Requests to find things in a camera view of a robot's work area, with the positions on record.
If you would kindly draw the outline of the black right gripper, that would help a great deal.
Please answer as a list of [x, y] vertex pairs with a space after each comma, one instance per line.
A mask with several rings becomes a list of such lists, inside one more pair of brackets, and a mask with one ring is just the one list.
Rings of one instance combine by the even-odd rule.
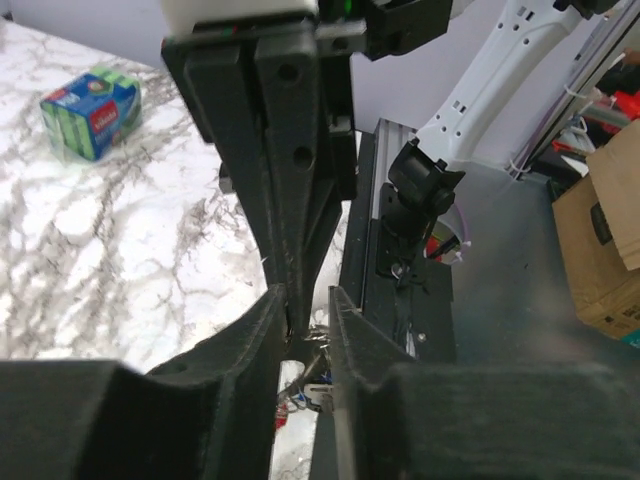
[[269, 285], [286, 295], [285, 334], [309, 316], [303, 247], [314, 168], [356, 195], [350, 60], [407, 54], [448, 29], [448, 1], [317, 1], [319, 12], [202, 22], [161, 55], [204, 140], [228, 169]]

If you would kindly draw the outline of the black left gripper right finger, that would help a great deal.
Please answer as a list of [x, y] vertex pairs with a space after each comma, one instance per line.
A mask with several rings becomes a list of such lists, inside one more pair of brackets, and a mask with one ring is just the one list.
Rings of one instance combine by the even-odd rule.
[[639, 404], [594, 364], [418, 362], [329, 291], [343, 479], [635, 479]]

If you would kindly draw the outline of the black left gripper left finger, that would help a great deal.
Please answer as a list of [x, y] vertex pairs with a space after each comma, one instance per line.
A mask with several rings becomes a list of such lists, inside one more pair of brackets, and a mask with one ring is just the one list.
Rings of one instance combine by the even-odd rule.
[[5, 479], [265, 479], [285, 292], [146, 374], [111, 360], [1, 365]]

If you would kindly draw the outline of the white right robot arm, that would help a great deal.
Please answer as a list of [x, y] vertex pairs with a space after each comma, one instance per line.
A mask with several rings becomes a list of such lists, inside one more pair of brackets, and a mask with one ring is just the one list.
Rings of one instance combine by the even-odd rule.
[[[341, 213], [357, 195], [350, 59], [407, 54], [442, 36], [449, 1], [166, 1], [162, 57], [203, 140], [214, 145], [284, 310], [273, 345], [309, 331], [313, 290]], [[427, 256], [467, 159], [536, 66], [595, 1], [512, 1], [433, 117], [374, 168], [373, 219], [355, 298], [420, 356], [453, 341], [451, 271]]]

